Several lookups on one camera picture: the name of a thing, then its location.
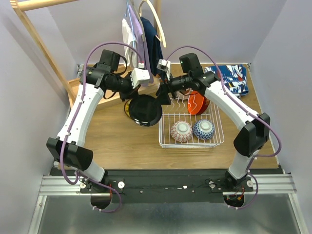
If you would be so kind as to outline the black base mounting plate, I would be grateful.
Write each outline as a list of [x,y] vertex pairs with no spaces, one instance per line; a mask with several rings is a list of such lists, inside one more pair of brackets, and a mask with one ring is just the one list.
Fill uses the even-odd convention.
[[118,203],[222,203],[226,193],[238,195],[252,192],[251,178],[238,182],[226,178],[225,169],[172,170],[110,170],[109,189],[85,180],[81,192],[95,196],[107,195],[106,202]]

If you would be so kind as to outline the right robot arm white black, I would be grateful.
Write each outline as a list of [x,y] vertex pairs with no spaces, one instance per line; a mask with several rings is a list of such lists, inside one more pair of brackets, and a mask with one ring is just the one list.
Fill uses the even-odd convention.
[[157,99],[162,105],[169,105],[169,94],[175,96],[178,91],[191,89],[216,104],[232,120],[239,130],[234,139],[236,153],[222,182],[228,190],[235,191],[241,187],[253,159],[269,139],[270,117],[266,113],[260,115],[231,93],[224,85],[220,70],[204,72],[195,53],[181,56],[180,64],[184,75],[175,78],[170,61],[158,61],[163,81],[156,93]]

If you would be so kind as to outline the blue red patterned folded cloth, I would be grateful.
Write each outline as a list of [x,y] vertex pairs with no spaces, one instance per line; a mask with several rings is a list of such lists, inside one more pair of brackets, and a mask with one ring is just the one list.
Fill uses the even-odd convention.
[[219,69],[222,73],[224,85],[237,97],[245,96],[249,93],[247,86],[247,70],[242,64],[221,65]]

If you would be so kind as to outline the white hanging cloth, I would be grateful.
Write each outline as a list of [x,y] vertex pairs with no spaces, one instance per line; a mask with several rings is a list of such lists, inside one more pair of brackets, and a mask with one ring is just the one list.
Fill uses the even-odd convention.
[[[122,20],[121,23],[121,28],[122,28],[122,37],[123,37],[123,42],[125,44],[128,44],[132,48],[137,48],[137,39],[134,36],[131,27],[129,26],[128,22],[126,19]],[[135,68],[138,66],[138,57],[137,54],[127,46],[124,46],[124,57],[127,60],[127,66],[131,68]]]

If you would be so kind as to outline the red floral plate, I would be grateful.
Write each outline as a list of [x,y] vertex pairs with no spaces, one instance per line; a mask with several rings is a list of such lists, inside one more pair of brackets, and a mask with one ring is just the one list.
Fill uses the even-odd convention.
[[200,115],[203,114],[207,110],[207,108],[209,107],[209,104],[210,104],[210,100],[204,97],[203,103],[199,112]]

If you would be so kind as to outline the lilac hanging cloth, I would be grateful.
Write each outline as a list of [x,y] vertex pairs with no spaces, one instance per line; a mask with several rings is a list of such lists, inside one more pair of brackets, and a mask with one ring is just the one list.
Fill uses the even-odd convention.
[[148,54],[146,38],[145,38],[145,33],[143,30],[142,22],[140,19],[138,19],[138,13],[136,12],[136,10],[134,9],[131,3],[129,4],[128,9],[129,9],[130,17],[131,17],[134,35],[137,40],[137,51],[142,57],[142,61],[140,62],[143,62],[146,69],[148,70],[149,76],[150,76],[149,83],[152,84],[154,82],[154,77],[151,73],[149,54]]

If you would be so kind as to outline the yellow patterned small plate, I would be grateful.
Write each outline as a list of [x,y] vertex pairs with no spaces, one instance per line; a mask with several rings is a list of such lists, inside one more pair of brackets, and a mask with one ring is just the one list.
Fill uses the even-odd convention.
[[131,102],[131,99],[130,100],[127,100],[124,104],[124,112],[126,114],[127,117],[130,117],[130,114],[129,114],[129,105],[130,105],[130,102]]

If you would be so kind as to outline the red white patterned bowl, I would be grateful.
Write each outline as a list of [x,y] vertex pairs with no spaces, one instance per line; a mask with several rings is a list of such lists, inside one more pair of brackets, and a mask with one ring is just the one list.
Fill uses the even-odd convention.
[[186,121],[178,121],[170,128],[171,137],[177,142],[187,142],[192,138],[193,130]]

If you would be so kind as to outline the wooden clothes rack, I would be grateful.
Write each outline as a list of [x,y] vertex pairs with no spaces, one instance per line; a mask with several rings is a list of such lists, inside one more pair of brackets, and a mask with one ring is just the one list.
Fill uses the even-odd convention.
[[[44,57],[47,59],[49,65],[51,66],[54,73],[59,78],[60,82],[64,86],[65,90],[68,93],[68,98],[70,102],[70,106],[72,107],[74,104],[74,98],[76,98],[78,93],[78,78],[67,81],[65,74],[62,72],[61,68],[57,65],[55,59],[52,54],[44,44],[42,38],[39,33],[35,29],[34,25],[28,18],[26,11],[37,10],[45,7],[66,4],[70,2],[75,2],[76,0],[25,0],[19,2],[18,0],[10,0],[10,5],[21,20],[22,24],[25,26],[30,36],[38,46],[38,48],[42,51]],[[149,84],[147,87],[143,87],[140,89],[139,93],[142,94],[152,94],[156,91],[157,85],[159,84],[158,78],[154,77],[154,83]],[[116,94],[114,97],[110,99],[101,99],[99,101],[99,108],[102,109],[104,107],[110,107],[113,105],[120,104],[121,100],[119,99],[119,95]]]

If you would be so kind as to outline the wooden hanger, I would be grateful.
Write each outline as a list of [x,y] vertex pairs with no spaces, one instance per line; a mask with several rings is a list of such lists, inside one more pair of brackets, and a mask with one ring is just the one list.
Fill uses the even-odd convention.
[[153,16],[154,16],[154,28],[156,29],[157,32],[157,39],[163,44],[163,47],[166,48],[167,47],[167,43],[166,43],[166,38],[165,38],[165,34],[163,31],[163,27],[161,25],[161,0],[155,0],[153,2],[151,2],[150,0],[142,0],[141,3],[139,4],[138,10],[139,10],[139,16],[142,17],[143,13],[142,13],[142,6],[144,4],[147,4],[148,7],[150,8]]

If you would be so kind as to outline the blue patterned bowl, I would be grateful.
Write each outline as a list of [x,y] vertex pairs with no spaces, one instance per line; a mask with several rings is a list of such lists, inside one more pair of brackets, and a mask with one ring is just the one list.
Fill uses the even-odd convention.
[[193,125],[193,135],[200,140],[209,140],[214,133],[215,126],[210,120],[201,119]]

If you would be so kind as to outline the orange plate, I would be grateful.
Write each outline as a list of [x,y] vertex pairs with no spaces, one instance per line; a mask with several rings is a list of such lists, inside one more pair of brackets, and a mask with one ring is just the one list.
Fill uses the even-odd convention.
[[200,115],[207,109],[206,99],[197,91],[192,91],[188,99],[188,112],[191,115]]

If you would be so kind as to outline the navy hanging cloth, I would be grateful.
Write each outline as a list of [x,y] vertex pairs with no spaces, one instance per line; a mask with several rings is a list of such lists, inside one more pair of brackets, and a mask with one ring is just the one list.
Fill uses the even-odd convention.
[[150,21],[144,17],[140,17],[140,19],[144,27],[144,33],[146,37],[150,69],[152,74],[156,76],[161,72],[159,69],[157,69],[158,62],[160,59],[163,59],[160,41],[157,38],[158,34],[156,29],[152,26]]

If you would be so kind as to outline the white wire dish rack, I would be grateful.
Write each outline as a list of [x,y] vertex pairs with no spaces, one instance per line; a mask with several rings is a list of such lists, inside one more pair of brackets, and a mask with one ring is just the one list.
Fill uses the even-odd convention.
[[[158,123],[158,140],[165,149],[186,149],[186,148],[213,148],[224,142],[224,133],[219,108],[210,103],[207,109],[200,115],[191,115],[188,112],[188,101],[190,95],[183,95],[179,92],[176,99],[171,99],[171,105],[162,107],[162,119]],[[197,121],[207,119],[214,125],[213,136],[208,140],[202,140],[196,136],[187,142],[178,142],[172,138],[170,128],[178,121],[185,121],[193,126]]]

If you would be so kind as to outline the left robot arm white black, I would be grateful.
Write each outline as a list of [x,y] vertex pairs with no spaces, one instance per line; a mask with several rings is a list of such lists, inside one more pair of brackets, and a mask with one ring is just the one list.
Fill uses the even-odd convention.
[[114,51],[103,50],[98,63],[83,68],[78,95],[70,114],[57,136],[48,138],[46,142],[69,184],[74,182],[67,177],[65,166],[75,169],[76,175],[84,175],[90,179],[92,188],[98,193],[107,189],[109,177],[108,172],[94,161],[93,151],[84,147],[92,116],[99,101],[105,98],[107,90],[125,97],[132,96],[149,79],[145,64],[141,61],[123,78],[124,73],[117,72],[120,59],[126,58]]

